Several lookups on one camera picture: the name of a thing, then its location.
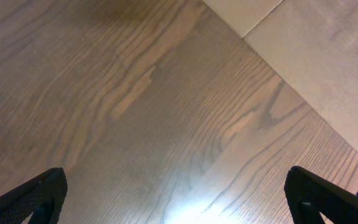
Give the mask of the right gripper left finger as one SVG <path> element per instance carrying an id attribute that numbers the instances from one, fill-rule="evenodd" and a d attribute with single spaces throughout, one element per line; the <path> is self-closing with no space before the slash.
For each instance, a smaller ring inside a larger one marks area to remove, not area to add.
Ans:
<path id="1" fill-rule="evenodd" d="M 0 223 L 58 223 L 67 196 L 63 168 L 55 167 L 0 196 Z"/>

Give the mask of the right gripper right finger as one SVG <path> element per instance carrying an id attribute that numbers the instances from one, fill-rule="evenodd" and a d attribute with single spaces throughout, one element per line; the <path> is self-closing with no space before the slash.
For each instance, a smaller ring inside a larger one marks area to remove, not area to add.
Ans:
<path id="1" fill-rule="evenodd" d="M 358 197 L 300 167 L 293 166 L 284 185 L 295 224 L 358 223 Z"/>

